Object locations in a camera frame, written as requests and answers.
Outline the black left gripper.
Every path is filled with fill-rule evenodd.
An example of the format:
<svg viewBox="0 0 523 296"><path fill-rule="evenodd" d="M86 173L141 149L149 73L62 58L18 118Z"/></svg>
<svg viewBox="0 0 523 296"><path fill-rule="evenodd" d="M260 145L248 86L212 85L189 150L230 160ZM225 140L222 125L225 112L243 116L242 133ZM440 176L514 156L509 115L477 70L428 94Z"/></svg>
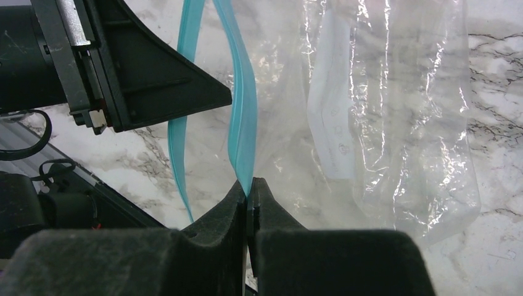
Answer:
<svg viewBox="0 0 523 296"><path fill-rule="evenodd" d="M96 39L81 1L1 1L1 115L67 104L78 126L101 134L231 105L227 86L124 1L88 1L88 13Z"/></svg>

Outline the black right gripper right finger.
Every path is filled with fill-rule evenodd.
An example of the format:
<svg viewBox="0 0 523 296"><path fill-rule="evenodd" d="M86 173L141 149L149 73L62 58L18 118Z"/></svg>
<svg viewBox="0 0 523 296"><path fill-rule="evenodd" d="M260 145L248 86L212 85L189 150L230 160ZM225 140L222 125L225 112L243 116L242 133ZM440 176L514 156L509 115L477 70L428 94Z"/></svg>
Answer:
<svg viewBox="0 0 523 296"><path fill-rule="evenodd" d="M309 230L254 178L247 235L260 295L434 295L412 238L386 229Z"/></svg>

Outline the clear zip top bag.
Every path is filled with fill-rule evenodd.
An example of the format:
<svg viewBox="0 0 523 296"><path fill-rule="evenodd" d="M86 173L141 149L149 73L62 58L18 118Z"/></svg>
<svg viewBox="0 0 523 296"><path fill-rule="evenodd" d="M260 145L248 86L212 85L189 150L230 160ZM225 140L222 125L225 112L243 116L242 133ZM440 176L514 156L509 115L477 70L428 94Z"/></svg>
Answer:
<svg viewBox="0 0 523 296"><path fill-rule="evenodd" d="M233 92L201 134L168 123L185 206L191 160L210 185L265 178L309 228L426 247L478 217L464 1L184 1L177 49Z"/></svg>

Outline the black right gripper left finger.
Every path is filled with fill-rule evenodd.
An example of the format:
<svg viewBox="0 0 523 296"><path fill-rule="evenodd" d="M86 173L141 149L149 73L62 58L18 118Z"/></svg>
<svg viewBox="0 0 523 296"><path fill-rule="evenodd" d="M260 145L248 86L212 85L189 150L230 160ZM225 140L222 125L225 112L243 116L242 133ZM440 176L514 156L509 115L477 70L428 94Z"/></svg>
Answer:
<svg viewBox="0 0 523 296"><path fill-rule="evenodd" d="M44 230L14 253L2 295L243 295L245 194L235 183L183 230Z"/></svg>

